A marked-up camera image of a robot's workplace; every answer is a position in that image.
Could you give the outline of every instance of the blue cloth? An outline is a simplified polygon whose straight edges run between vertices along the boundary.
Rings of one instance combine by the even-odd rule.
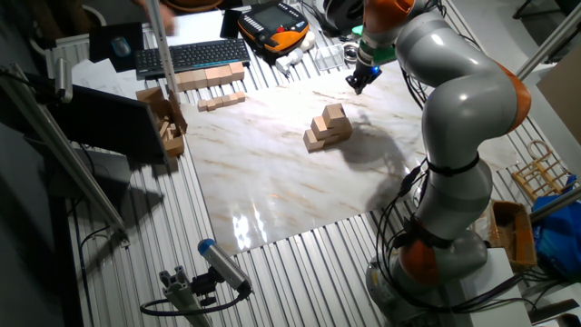
[[[533,211],[560,195],[537,198]],[[581,282],[581,204],[575,202],[551,213],[533,227],[537,256],[571,282]]]

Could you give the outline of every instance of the gray robot arm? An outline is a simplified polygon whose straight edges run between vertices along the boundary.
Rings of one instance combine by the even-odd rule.
[[[381,16],[378,3],[386,1],[366,1],[366,13]],[[486,208],[492,191],[491,172],[478,157],[478,147],[522,123],[530,108],[530,94],[506,68],[455,33],[439,13],[420,10],[428,8],[428,1],[391,3],[382,8],[405,12],[405,17],[383,26],[383,31],[377,23],[369,26],[373,21],[365,22],[369,24],[360,41],[358,65],[348,82],[358,94],[372,83],[382,64],[377,53],[397,37],[399,64],[412,77],[435,88],[422,116],[428,181],[410,219],[412,228],[397,239],[399,258],[391,267],[403,288],[420,294],[465,277],[486,263],[482,240],[467,231]],[[367,5],[376,9],[373,14]],[[380,283],[375,281],[368,284],[374,292]],[[397,292],[388,297],[371,292],[371,296],[378,303],[398,298]]]

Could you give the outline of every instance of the keyboard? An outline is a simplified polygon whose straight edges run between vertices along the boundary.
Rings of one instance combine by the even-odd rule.
[[[170,54],[175,73],[236,62],[248,63],[251,60],[242,39],[170,46]],[[157,49],[135,51],[135,65],[138,76],[164,76],[162,59]]]

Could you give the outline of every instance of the white marble board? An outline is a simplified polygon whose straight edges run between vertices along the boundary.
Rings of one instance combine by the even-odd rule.
[[[241,253],[385,205],[425,157],[421,111],[396,63],[361,95],[350,72],[246,94],[213,112],[184,111],[187,143],[216,241]],[[326,104],[342,103],[354,131],[309,154],[302,141]],[[504,136],[479,148],[492,171],[517,163]]]

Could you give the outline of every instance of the metal pole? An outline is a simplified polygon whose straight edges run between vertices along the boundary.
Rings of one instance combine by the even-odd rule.
[[[545,204],[536,211],[532,212],[530,214],[530,222],[531,223],[538,222],[539,220],[549,216],[551,213],[554,213],[562,208],[565,208],[566,206],[579,200],[580,198],[581,198],[581,187],[576,187],[570,192],[567,192],[557,197],[555,200]]]
[[[10,74],[26,79],[16,64],[11,65]],[[30,88],[8,77],[0,77],[0,87],[10,96],[26,120],[40,135],[56,159],[73,177],[84,195],[103,214],[107,222],[117,231],[125,233],[123,219],[115,210],[99,184],[95,181],[83,161],[69,144],[66,136],[44,105],[36,102]]]
[[[575,10],[569,14],[563,23],[559,25],[547,40],[538,48],[538,51],[523,64],[517,71],[517,77],[521,81],[540,64],[547,55],[561,42],[576,25],[581,22],[581,4],[577,5]]]
[[[174,94],[178,94],[178,84],[175,83],[175,72],[173,71],[172,55],[170,54],[170,47],[167,45],[167,37],[165,36],[165,28],[163,27],[162,15],[160,14],[159,0],[147,0],[147,11],[152,21],[153,33],[157,40],[157,49],[162,58],[163,72],[165,79]]]

